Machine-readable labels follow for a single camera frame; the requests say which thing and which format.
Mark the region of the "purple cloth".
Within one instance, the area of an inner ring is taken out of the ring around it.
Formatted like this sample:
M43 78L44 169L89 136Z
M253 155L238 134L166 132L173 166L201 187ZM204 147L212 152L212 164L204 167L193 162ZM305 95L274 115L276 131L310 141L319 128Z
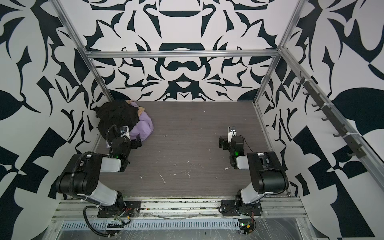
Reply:
M138 123L130 131L130 137L131 139L135 139L136 136L140 134L141 140L145 141L151 135L153 130L154 130L154 125L153 125L152 119L144 111L142 115L139 117Z

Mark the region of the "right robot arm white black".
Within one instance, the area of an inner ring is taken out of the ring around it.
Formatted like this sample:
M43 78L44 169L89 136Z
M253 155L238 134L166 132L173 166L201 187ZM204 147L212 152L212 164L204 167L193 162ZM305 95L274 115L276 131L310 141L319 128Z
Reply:
M244 152L245 139L219 137L219 148L230 153L230 164L236 170L248 170L251 183L238 191L238 206L251 205L267 195L278 195L289 187L289 180L275 152Z

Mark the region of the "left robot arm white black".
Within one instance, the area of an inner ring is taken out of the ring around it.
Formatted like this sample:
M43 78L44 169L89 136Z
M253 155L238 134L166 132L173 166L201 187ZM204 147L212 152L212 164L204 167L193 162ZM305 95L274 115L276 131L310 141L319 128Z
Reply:
M131 150L142 146L140 134L133 140L129 136L129 134L123 134L113 139L108 155L95 152L73 155L56 180L57 192L97 206L113 207L119 210L125 208L122 193L101 183L100 175L126 170L130 164L128 157Z

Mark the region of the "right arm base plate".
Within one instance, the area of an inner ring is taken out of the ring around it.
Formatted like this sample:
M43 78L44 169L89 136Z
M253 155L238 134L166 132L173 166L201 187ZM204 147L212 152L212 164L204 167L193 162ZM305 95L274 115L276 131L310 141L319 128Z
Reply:
M221 200L221 205L218 208L219 213L225 217L235 217L235 216L261 216L262 215L262 206L260 203L252 205L240 205L235 200Z

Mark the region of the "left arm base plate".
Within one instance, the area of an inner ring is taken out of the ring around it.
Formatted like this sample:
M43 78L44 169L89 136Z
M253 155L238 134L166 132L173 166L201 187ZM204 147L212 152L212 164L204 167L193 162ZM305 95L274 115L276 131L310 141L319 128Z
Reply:
M141 201L124 201L121 207L117 205L113 206L101 206L99 208L98 218L113 218L117 217L133 217L140 213Z

